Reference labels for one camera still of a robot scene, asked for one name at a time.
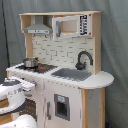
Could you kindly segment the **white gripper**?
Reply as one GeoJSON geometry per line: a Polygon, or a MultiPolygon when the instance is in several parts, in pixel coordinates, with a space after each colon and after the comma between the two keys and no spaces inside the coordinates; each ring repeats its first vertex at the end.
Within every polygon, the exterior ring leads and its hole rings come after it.
{"type": "Polygon", "coordinates": [[[28,81],[21,81],[22,87],[25,91],[32,91],[35,89],[35,84],[28,81]]]}

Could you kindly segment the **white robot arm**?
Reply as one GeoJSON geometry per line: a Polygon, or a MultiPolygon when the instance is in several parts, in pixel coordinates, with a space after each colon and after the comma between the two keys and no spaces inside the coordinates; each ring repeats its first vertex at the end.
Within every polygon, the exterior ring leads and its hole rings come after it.
{"type": "MultiPolygon", "coordinates": [[[[0,84],[0,101],[4,99],[8,100],[9,105],[0,108],[0,116],[19,112],[25,108],[26,99],[20,80],[7,78],[0,84]]],[[[24,114],[16,120],[0,125],[0,128],[38,128],[38,125],[31,115],[24,114]]]]}

